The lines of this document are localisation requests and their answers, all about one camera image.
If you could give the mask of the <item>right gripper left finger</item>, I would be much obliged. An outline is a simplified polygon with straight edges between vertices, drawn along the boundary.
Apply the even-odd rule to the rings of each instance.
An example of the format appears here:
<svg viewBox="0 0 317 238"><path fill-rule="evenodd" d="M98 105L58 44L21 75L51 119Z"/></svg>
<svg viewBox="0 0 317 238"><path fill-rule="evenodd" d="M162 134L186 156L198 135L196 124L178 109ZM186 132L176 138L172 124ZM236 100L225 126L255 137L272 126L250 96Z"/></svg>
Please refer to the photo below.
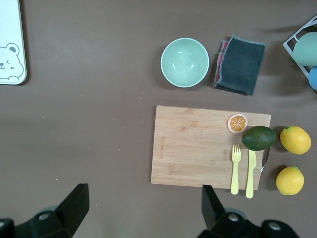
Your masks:
<svg viewBox="0 0 317 238"><path fill-rule="evenodd" d="M1 218L2 238L71 238L89 211L89 186L77 185L55 209L46 209L28 221L15 225Z"/></svg>

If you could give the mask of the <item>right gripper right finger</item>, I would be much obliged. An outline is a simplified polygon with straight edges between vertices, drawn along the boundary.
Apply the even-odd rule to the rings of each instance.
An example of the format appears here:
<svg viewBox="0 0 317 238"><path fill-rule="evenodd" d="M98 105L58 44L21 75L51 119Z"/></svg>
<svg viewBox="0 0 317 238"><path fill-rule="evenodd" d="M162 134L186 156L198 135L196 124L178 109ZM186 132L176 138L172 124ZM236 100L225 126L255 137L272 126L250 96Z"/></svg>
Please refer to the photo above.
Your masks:
<svg viewBox="0 0 317 238"><path fill-rule="evenodd" d="M256 226L236 212L227 212L213 187L202 187L202 215L206 224L200 238L297 238L296 232L286 223L265 220Z"/></svg>

